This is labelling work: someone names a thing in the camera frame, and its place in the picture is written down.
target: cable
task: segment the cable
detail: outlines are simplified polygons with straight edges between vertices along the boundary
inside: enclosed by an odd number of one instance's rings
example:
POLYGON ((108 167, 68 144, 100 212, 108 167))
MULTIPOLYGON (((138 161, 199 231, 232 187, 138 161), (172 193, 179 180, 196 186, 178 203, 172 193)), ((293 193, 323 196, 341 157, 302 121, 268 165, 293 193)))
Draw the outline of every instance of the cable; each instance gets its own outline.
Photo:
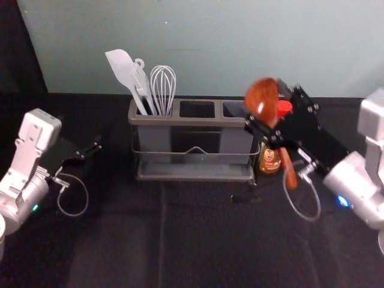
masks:
POLYGON ((72 175, 72 174, 67 174, 67 173, 57 173, 57 175, 62 175, 62 176, 67 176, 67 177, 71 177, 75 180, 78 180, 80 182, 80 184, 83 186, 84 188, 84 192, 85 192, 85 196, 86 196, 86 202, 85 202, 85 206, 84 206, 84 209, 81 210, 79 213, 76 213, 76 214, 71 214, 71 213, 68 213, 67 211, 65 211, 61 204, 60 204, 60 199, 61 199, 61 195, 63 194, 64 191, 60 191, 59 193, 59 196, 58 196, 58 200, 57 200, 57 203, 58 203, 58 207, 60 209, 60 211, 66 215, 66 216, 69 216, 69 217, 78 217, 78 216, 81 216, 85 213, 85 211, 88 209, 88 203, 89 203, 89 193, 88 193, 88 189, 86 188, 85 184, 83 181, 81 181, 78 177, 72 175))
POLYGON ((319 195, 312 183, 312 180, 308 177, 308 176, 304 176, 303 179, 311 185, 311 188, 312 188, 312 191, 313 191, 313 194, 314 194, 314 197, 316 199, 316 205, 317 205, 317 213, 315 216, 313 217, 309 217, 309 216, 306 216, 304 215, 303 213, 301 213, 295 206, 295 204, 293 203, 291 197, 289 196, 289 193, 288 193, 288 190, 287 190, 287 185, 286 185, 286 179, 287 179, 287 174, 289 173, 289 171, 297 164, 304 164, 304 161, 302 160, 298 160, 298 161, 295 161, 292 163, 291 166, 288 167, 287 170, 284 171, 284 176, 283 176, 283 187, 284 187, 284 192, 287 196, 287 199, 289 201, 289 204, 291 205, 292 209, 301 217, 303 218, 304 220, 306 221, 309 221, 309 222, 315 222, 317 219, 319 219, 320 215, 321 215, 321 212, 322 212, 322 207, 321 207, 321 204, 320 204, 320 199, 319 199, 319 195))

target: whisk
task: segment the whisk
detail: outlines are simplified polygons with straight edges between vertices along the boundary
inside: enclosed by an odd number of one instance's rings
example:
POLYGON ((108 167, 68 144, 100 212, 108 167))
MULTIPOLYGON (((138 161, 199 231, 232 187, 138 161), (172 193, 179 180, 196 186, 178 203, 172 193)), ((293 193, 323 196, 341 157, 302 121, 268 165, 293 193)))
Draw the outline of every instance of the whisk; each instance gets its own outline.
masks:
POLYGON ((169 115, 176 92, 176 74, 166 65, 158 65, 151 71, 152 97, 159 115, 169 115))

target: red bottle cap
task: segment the red bottle cap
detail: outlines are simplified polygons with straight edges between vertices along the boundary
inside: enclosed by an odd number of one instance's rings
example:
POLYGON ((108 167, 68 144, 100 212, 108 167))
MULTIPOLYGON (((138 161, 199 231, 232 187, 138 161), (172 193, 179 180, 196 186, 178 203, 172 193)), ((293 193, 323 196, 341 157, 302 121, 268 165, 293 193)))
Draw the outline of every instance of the red bottle cap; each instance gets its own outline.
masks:
POLYGON ((293 107, 291 102, 287 100, 279 100, 277 103, 277 109, 277 116, 281 118, 287 115, 290 111, 292 111, 293 107))

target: bottle label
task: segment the bottle label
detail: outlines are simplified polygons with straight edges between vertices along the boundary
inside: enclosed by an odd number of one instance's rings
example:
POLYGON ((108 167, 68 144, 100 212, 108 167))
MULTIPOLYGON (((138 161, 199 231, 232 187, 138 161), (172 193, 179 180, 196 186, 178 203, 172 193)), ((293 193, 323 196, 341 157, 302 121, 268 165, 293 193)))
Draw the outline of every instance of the bottle label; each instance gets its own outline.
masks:
POLYGON ((265 149, 264 161, 264 168, 269 171, 277 170, 281 163, 277 152, 270 149, 265 149))

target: blue led light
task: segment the blue led light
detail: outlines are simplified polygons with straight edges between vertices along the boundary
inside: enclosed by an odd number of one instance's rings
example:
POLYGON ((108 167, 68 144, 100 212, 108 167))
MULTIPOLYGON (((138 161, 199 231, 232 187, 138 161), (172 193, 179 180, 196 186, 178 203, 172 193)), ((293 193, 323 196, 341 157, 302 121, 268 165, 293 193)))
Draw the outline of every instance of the blue led light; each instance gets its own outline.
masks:
POLYGON ((341 206, 343 206, 343 207, 349 207, 350 206, 350 204, 347 201, 347 199, 345 199, 343 196, 338 196, 337 199, 340 202, 341 206))

